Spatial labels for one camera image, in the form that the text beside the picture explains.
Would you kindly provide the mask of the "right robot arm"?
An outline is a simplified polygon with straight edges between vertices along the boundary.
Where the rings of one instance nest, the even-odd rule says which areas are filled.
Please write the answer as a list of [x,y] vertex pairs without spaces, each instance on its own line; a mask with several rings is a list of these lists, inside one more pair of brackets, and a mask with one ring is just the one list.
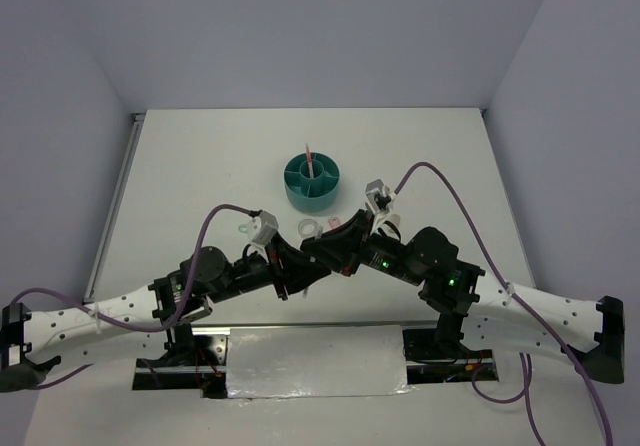
[[343,276],[366,266],[419,287],[439,314],[436,349],[512,350],[571,364],[600,383],[624,381],[624,305],[604,296],[577,300],[500,280],[459,259],[457,246],[434,227],[408,243],[381,235],[359,211],[346,224],[302,241],[301,249]]

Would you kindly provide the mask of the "red pen clear barrel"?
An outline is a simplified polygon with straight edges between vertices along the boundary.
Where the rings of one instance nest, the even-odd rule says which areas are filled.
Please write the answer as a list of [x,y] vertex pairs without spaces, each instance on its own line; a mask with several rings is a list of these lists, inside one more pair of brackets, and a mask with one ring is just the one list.
[[305,143],[305,157],[307,163],[307,174],[310,179],[315,178],[314,168],[313,168],[313,157],[311,153],[311,148],[308,143]]

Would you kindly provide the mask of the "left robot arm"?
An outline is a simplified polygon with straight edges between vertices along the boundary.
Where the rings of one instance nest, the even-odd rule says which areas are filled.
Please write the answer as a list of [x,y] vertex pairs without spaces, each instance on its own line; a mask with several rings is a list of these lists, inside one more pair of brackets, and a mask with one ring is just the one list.
[[70,376],[123,355],[120,336],[134,350],[159,340],[172,364],[189,362],[196,351],[192,323],[210,314],[213,304],[271,286],[285,300],[329,276],[330,269],[275,236],[264,253],[245,250],[230,262],[222,250],[202,247],[178,270],[115,298],[85,305],[46,288],[40,294],[63,308],[33,311],[20,293],[1,312],[1,390],[4,393],[49,387],[51,372]]

